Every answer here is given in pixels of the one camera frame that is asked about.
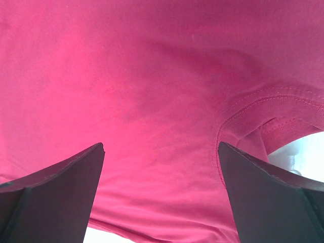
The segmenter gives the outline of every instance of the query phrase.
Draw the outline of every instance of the clothing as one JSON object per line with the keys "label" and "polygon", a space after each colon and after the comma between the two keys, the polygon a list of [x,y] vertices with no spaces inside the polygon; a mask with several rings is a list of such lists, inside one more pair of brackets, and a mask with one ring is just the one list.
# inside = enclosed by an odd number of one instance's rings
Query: clothing
{"label": "clothing", "polygon": [[2,0],[0,180],[103,142],[89,226],[239,242],[218,143],[322,131],[323,43],[321,0]]}

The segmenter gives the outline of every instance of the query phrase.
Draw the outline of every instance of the pink shirt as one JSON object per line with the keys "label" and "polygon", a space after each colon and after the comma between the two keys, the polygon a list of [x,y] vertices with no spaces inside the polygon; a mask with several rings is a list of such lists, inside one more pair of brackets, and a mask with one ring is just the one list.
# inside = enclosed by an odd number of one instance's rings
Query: pink shirt
{"label": "pink shirt", "polygon": [[0,182],[103,142],[91,227],[239,242],[218,143],[323,129],[322,0],[0,1]]}

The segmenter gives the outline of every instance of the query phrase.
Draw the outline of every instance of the t-shirt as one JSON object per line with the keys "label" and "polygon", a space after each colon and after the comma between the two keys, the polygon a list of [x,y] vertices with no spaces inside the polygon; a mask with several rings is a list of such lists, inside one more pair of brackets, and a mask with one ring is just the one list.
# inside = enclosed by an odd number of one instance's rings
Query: t-shirt
{"label": "t-shirt", "polygon": [[0,182],[102,142],[89,226],[239,242],[218,144],[322,131],[323,44],[322,0],[0,0]]}

